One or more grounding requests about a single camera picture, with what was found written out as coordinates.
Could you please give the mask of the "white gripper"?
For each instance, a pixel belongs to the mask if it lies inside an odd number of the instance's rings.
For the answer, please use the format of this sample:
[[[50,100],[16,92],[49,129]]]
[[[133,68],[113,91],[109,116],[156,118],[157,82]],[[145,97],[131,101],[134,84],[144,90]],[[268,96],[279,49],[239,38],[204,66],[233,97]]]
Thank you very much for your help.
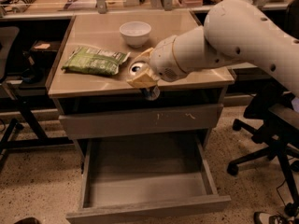
[[[167,82],[185,78],[187,73],[179,67],[173,51],[176,38],[175,35],[171,35],[159,42],[155,48],[146,49],[136,56],[135,63],[149,63],[151,68],[133,66],[127,83],[134,88],[146,89],[156,86],[159,77]]]

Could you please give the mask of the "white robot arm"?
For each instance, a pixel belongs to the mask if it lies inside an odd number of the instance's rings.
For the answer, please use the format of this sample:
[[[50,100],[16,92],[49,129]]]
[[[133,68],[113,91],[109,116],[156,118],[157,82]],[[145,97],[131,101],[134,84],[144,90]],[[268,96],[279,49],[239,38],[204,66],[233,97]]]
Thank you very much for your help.
[[[251,63],[299,96],[299,43],[244,0],[225,0],[210,9],[204,24],[171,35],[142,52],[129,65],[127,83],[155,99],[158,81],[174,82],[188,74]]]

